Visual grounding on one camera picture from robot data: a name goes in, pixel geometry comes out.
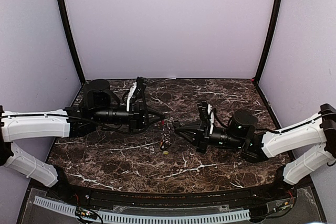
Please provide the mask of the large keyring with red grip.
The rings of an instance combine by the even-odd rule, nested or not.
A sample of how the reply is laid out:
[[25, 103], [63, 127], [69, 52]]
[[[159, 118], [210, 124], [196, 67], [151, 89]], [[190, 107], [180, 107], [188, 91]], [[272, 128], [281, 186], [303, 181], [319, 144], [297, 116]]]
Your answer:
[[160, 141], [160, 151], [167, 151], [172, 145], [173, 119], [168, 112], [164, 112], [164, 120], [162, 121], [162, 133]]

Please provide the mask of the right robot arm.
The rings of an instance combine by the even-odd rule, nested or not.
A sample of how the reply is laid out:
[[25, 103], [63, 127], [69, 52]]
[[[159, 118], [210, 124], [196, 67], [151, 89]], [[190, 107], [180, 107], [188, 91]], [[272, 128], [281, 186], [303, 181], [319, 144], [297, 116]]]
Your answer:
[[302, 178], [324, 164], [335, 164], [335, 108], [323, 104], [320, 111], [306, 120], [279, 130], [259, 129], [258, 119], [246, 110], [237, 110], [227, 125], [215, 126], [217, 111], [203, 101], [197, 105], [199, 122], [173, 123], [174, 132], [184, 138], [200, 153], [208, 146], [238, 150], [243, 159], [250, 163], [267, 161], [287, 151], [306, 145], [311, 149], [291, 163], [277, 170], [276, 182], [268, 188], [273, 200], [280, 199], [288, 186], [297, 184]]

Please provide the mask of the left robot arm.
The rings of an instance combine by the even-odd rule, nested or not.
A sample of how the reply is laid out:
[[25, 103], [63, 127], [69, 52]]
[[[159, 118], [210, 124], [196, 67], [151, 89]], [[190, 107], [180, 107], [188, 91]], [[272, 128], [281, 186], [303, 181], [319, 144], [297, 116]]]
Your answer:
[[151, 125], [163, 121], [165, 115], [149, 107], [145, 99], [147, 79], [138, 77], [122, 99], [110, 89], [105, 79], [92, 80], [83, 85], [83, 98], [78, 106], [50, 112], [16, 113], [1, 110], [1, 165], [53, 188], [63, 201], [74, 197], [65, 172], [48, 165], [22, 150], [15, 140], [39, 137], [82, 137], [97, 127], [135, 135]]

